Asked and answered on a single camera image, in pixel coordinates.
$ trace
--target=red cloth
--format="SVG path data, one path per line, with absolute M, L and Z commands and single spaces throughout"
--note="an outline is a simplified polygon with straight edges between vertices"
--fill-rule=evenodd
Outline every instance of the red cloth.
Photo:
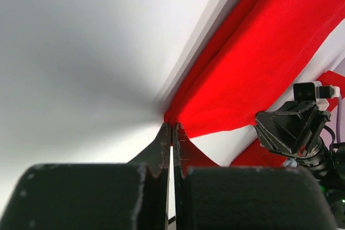
M 177 91 L 165 121 L 189 137 L 254 124 L 345 17 L 345 0 L 241 0 Z
M 345 77 L 328 71 L 322 74 L 318 81 L 324 86 L 339 86 L 342 97 L 345 97 Z M 327 110 L 332 111 L 337 106 L 337 99 L 329 99 L 329 107 Z M 260 146 L 260 142 L 256 139 L 244 152 L 242 152 L 232 163 L 231 166 L 281 166 L 286 160 L 284 156 L 270 153 L 267 149 Z

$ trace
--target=wire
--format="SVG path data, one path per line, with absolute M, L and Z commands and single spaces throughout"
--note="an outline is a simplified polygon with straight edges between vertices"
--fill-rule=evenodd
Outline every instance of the wire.
M 337 112 L 336 112 L 336 141 L 337 143 L 341 143 L 340 140 L 340 122 L 341 122 L 341 110 L 342 110 L 342 106 L 343 106 L 343 99 L 341 98 L 341 94 L 338 97 L 338 108 L 337 108 Z

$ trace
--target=purple cable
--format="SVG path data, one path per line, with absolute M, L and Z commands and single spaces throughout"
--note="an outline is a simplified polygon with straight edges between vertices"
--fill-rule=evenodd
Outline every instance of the purple cable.
M 340 121 L 341 121 L 341 109 L 343 106 L 343 99 L 341 98 L 341 95 L 338 97 L 338 108 L 336 111 L 336 141 L 337 143 L 341 143 L 340 140 Z

